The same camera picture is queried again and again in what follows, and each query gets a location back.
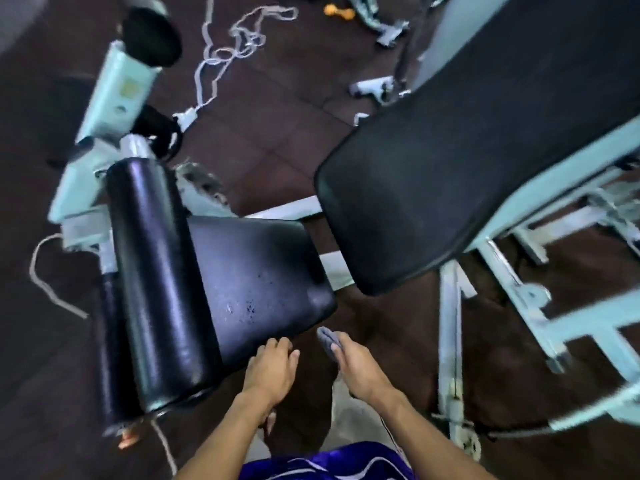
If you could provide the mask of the large black foam roller pad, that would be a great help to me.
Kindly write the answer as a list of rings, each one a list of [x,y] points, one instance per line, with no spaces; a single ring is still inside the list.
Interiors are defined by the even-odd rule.
[[[138,397],[158,413],[220,384],[219,343],[174,175],[129,157],[105,186]]]

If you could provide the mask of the person's right hand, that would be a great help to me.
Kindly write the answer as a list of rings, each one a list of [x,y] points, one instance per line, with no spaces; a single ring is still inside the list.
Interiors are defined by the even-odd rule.
[[[354,355],[350,367],[339,368],[342,378],[350,393],[378,410],[398,391],[367,347],[356,342]]]

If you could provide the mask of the person's left hand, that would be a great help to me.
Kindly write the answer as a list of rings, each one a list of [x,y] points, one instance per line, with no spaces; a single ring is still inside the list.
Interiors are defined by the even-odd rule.
[[[298,367],[256,366],[255,355],[246,368],[243,393],[256,401],[261,411],[267,414],[288,395]]]

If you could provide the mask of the black padded bench seat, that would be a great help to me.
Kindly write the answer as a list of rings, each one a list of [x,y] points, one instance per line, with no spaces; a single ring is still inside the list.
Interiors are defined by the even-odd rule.
[[[223,377],[270,338],[294,338],[337,309],[307,229],[297,221],[191,216],[188,226]]]

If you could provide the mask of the person's right forearm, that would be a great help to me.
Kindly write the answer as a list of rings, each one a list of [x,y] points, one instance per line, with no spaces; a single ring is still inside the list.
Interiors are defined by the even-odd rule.
[[[404,450],[419,480],[498,480],[444,436],[394,387],[366,399]]]

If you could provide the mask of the pale green bench frame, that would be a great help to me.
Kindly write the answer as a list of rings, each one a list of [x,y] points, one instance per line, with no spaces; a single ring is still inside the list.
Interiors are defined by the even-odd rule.
[[[435,416],[448,423],[449,437],[460,447],[465,446],[464,437],[477,435],[481,428],[478,423],[465,418],[463,401],[462,300],[472,298],[477,291],[460,265],[460,256],[473,251],[480,254],[506,293],[542,348],[551,370],[564,371],[569,359],[567,343],[589,337],[624,380],[624,384],[610,395],[604,395],[596,402],[567,415],[548,419],[540,426],[506,430],[489,428],[484,435],[492,439],[549,435],[587,424],[604,415],[640,427],[640,353],[620,332],[621,328],[640,323],[640,285],[612,298],[549,319],[543,309],[550,304],[551,293],[540,284],[524,282],[495,242],[503,236],[514,235],[530,257],[544,264],[548,262],[546,244],[600,224],[613,228],[640,257],[637,245],[640,242],[640,228],[634,224],[635,220],[640,219],[640,200],[632,198],[633,192],[640,190],[640,182],[613,183],[626,168],[632,167],[632,161],[639,156],[638,151],[640,146],[610,161],[606,167],[580,183],[571,187],[565,185],[562,193],[530,214],[522,215],[521,220],[510,222],[509,226],[497,233],[498,224],[506,223],[507,217],[516,217],[514,211],[524,210],[524,204],[529,204],[524,201],[524,192],[539,190],[541,177],[535,178],[500,206],[467,250],[437,268],[440,277],[439,414]]]

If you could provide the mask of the pale green machine foot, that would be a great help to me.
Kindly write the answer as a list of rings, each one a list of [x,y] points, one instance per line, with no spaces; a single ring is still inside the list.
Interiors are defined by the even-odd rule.
[[[393,103],[395,78],[391,75],[355,82],[348,87],[348,94],[354,98],[368,97],[380,106]]]

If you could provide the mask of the black round roller pad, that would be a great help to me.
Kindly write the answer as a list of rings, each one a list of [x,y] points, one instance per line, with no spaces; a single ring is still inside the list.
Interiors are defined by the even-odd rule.
[[[154,68],[169,68],[182,55],[182,39],[161,0],[125,0],[119,28],[128,55]]]

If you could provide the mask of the small black foam roller pad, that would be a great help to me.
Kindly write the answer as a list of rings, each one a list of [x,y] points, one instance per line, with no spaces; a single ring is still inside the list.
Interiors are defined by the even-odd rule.
[[[97,367],[97,410],[103,436],[117,436],[142,416],[119,273],[100,276],[91,318]]]

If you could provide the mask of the grey cleaning cloth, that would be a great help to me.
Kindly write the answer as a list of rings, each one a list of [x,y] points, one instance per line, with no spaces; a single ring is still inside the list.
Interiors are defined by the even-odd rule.
[[[334,347],[339,350],[343,349],[340,338],[337,336],[335,332],[330,330],[327,327],[321,326],[316,330],[316,337],[323,348],[325,354],[335,363],[338,363],[337,357],[335,355]]]

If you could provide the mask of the person's left forearm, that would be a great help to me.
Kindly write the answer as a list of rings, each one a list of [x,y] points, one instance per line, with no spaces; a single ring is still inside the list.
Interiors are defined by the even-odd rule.
[[[238,480],[254,435],[281,400],[263,387],[236,395],[219,425],[174,480]]]

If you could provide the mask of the black padded bench backrest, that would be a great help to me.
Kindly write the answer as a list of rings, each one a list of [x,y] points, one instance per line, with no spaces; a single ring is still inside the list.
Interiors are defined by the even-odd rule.
[[[448,55],[314,176],[368,296],[458,257],[535,178],[497,233],[640,146],[640,0],[451,0],[429,47]]]

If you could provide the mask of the blue patterned shorts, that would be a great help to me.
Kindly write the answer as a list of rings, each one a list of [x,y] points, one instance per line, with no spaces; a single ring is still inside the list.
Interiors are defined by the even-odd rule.
[[[386,445],[357,442],[311,456],[246,463],[238,480],[416,480],[412,468]]]

